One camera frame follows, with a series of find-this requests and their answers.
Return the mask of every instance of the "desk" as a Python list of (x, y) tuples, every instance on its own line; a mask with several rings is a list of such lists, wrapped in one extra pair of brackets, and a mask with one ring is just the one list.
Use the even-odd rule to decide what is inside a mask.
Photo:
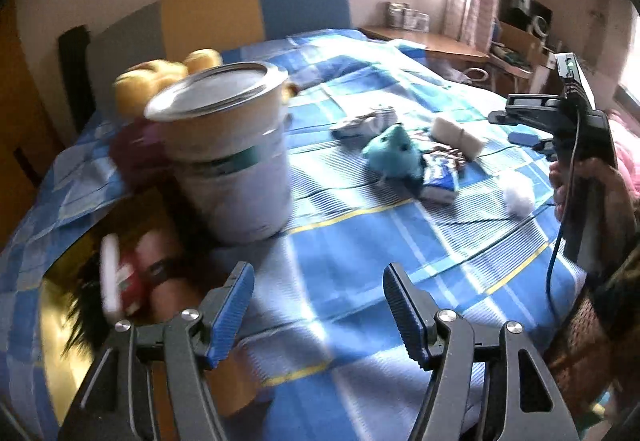
[(489, 60), (489, 56), (485, 53), (444, 35), (379, 26), (366, 26), (358, 29), (366, 34), (367, 37), (377, 40), (401, 38), (423, 45), (426, 47), (426, 53), (429, 58), (445, 58), (447, 60), (473, 62), (475, 64), (484, 64)]
[(531, 71), (526, 71), (525, 69), (521, 69), (519, 67), (516, 66), (512, 66), (510, 64), (508, 64), (507, 62), (505, 62), (503, 59), (498, 58), (498, 56), (492, 54), (490, 59), (489, 59), (489, 64), (491, 64), (491, 72), (489, 74), (489, 76), (491, 77), (491, 90), (496, 92), (496, 87), (495, 87), (495, 70), (494, 69), (501, 69), (502, 72), (507, 73), (508, 75), (511, 76), (511, 78), (513, 78), (513, 88), (515, 89), (514, 92), (520, 92), (520, 82), (518, 81), (518, 79), (523, 79), (523, 80), (530, 80), (530, 78), (533, 75), (533, 72)]

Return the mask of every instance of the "snack package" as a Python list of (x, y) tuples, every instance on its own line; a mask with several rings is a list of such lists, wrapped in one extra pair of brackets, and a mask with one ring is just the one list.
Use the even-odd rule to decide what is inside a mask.
[(424, 156), (424, 169), (419, 199), (451, 204), (458, 196), (458, 172), (452, 161), (441, 156)]

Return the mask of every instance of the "plush toy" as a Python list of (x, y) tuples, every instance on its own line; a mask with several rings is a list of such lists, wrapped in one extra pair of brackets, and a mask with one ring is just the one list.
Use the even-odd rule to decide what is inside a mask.
[(189, 74), (206, 71), (222, 65), (222, 56), (213, 49), (199, 49), (184, 59), (184, 64), (189, 69)]
[(118, 112), (126, 119), (142, 116), (151, 98), (188, 74), (185, 65), (167, 60), (152, 60), (130, 68), (113, 84)]
[(289, 80), (282, 85), (282, 103), (287, 104), (289, 100), (298, 95), (298, 86)]
[(362, 150), (369, 167), (383, 178), (422, 179), (422, 155), (401, 124), (395, 124), (373, 138)]

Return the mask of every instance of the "blue stuffed toy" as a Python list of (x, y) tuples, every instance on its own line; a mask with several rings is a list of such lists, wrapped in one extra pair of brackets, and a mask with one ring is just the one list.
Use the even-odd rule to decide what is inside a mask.
[(373, 138), (362, 150), (369, 167), (383, 178), (422, 179), (424, 163), (420, 150), (401, 124)]

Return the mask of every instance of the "white cotton ball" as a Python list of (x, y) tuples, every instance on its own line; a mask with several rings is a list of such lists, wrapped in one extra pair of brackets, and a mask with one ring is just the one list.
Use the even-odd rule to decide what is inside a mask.
[(536, 204), (531, 179), (520, 172), (503, 172), (498, 177), (507, 212), (519, 218), (529, 215)]

